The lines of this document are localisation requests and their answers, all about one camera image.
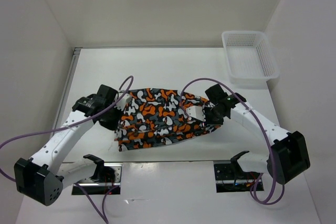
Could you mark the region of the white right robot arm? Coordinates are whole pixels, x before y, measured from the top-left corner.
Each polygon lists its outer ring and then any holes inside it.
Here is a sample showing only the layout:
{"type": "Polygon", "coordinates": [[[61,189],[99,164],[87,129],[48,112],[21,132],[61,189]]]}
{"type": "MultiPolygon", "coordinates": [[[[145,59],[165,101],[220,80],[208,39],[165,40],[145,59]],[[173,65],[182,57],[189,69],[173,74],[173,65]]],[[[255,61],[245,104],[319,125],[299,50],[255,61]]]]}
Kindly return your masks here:
{"type": "Polygon", "coordinates": [[[220,125],[228,118],[266,143],[268,154],[245,150],[230,159],[230,172],[235,178],[243,178],[248,172],[267,173],[277,183],[285,185],[310,168],[303,134],[277,126],[256,111],[239,93],[229,95],[219,84],[208,88],[205,93],[213,104],[205,109],[207,123],[220,125]]]}

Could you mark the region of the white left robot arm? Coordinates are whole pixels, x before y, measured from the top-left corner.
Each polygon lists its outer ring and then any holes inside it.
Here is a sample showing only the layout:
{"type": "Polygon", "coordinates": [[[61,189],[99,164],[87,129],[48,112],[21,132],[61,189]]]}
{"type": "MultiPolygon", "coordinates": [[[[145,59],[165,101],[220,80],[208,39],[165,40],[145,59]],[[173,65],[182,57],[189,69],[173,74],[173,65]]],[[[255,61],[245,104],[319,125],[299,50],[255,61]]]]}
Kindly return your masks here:
{"type": "Polygon", "coordinates": [[[82,97],[60,130],[29,159],[20,158],[14,165],[17,190],[45,205],[52,205],[62,190],[82,179],[113,182],[115,171],[104,160],[86,154],[77,162],[62,166],[69,152],[95,123],[116,130],[121,114],[129,103],[127,92],[101,85],[96,94],[82,97]]]}

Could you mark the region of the orange camouflage shorts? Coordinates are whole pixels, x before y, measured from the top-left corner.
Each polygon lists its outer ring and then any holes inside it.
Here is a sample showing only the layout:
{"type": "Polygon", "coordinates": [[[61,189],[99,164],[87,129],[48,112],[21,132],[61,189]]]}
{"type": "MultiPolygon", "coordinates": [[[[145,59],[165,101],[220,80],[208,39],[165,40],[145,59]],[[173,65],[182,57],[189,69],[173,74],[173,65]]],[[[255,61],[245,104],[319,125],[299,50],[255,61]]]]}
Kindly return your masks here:
{"type": "Polygon", "coordinates": [[[119,152],[176,144],[212,133],[222,126],[222,123],[210,125],[185,115],[185,110],[193,105],[202,109],[212,106],[204,97],[158,88],[135,89],[129,95],[131,100],[115,130],[119,152]]]}

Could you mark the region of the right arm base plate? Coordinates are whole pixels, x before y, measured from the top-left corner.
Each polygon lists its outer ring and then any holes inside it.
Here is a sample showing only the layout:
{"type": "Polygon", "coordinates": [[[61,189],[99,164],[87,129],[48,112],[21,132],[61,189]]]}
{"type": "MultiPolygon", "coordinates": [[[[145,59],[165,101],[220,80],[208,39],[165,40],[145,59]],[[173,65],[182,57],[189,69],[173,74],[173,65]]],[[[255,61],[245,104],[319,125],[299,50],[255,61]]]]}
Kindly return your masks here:
{"type": "Polygon", "coordinates": [[[213,166],[217,193],[250,191],[260,175],[256,172],[247,172],[237,175],[229,161],[214,162],[213,166]]]}

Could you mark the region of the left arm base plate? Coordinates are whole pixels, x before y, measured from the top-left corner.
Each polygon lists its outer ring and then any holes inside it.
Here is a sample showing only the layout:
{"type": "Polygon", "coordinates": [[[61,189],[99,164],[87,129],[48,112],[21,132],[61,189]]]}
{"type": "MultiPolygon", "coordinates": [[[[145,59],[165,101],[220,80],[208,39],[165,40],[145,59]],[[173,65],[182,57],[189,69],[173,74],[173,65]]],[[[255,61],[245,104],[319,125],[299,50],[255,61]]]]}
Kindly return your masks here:
{"type": "Polygon", "coordinates": [[[88,195],[105,195],[110,189],[108,195],[119,195],[121,193],[121,175],[122,163],[105,163],[107,173],[105,177],[101,176],[92,180],[84,178],[77,182],[88,195]]]}

